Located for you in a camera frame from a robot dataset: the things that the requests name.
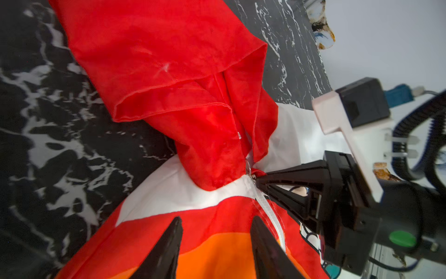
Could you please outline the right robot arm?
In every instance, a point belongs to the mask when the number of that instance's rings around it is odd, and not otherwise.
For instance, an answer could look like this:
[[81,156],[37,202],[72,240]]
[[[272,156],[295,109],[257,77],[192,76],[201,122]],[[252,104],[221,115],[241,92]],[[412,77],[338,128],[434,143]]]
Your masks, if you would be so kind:
[[285,209],[321,242],[322,259],[356,275],[370,265],[392,267],[370,255],[374,245],[393,249],[416,263],[446,262],[446,186],[437,158],[446,144],[446,96],[440,94],[399,122],[377,144],[370,135],[386,123],[375,119],[353,127],[350,111],[364,115],[357,101],[332,91],[313,102],[321,131],[342,133],[349,153],[325,151],[321,160],[269,172],[254,179],[261,204]]

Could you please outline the rainbow hooded kids jacket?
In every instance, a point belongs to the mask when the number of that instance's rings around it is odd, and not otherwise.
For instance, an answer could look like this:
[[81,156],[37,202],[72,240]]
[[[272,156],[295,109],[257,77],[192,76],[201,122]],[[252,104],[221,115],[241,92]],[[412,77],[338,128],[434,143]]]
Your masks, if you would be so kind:
[[312,111],[262,87],[267,44],[223,1],[51,1],[68,45],[115,122],[142,120],[177,149],[58,273],[128,279],[176,217],[179,279],[256,277],[259,217],[306,279],[341,279],[319,238],[254,185],[253,176],[346,152]]

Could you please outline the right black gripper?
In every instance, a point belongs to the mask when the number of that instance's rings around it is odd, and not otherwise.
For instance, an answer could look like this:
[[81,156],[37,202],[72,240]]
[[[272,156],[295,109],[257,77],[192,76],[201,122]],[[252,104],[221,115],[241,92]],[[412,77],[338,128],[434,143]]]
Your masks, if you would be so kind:
[[[340,179],[330,217],[319,220],[329,172]],[[312,232],[321,233],[324,261],[361,276],[375,244],[404,256],[446,263],[446,200],[435,189],[407,181],[378,180],[371,196],[350,154],[326,151],[317,160],[256,178],[256,187]]]

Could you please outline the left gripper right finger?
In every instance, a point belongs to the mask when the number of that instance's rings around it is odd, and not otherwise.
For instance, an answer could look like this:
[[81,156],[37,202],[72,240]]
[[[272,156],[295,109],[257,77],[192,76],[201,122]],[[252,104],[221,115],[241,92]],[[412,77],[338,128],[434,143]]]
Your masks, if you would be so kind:
[[304,279],[258,216],[253,218],[250,236],[257,279]]

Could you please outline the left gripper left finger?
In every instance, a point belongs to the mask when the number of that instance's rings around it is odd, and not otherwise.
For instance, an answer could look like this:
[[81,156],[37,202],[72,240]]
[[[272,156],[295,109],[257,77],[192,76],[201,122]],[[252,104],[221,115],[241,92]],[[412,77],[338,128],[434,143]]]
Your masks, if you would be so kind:
[[182,234],[182,220],[177,216],[130,278],[175,279]]

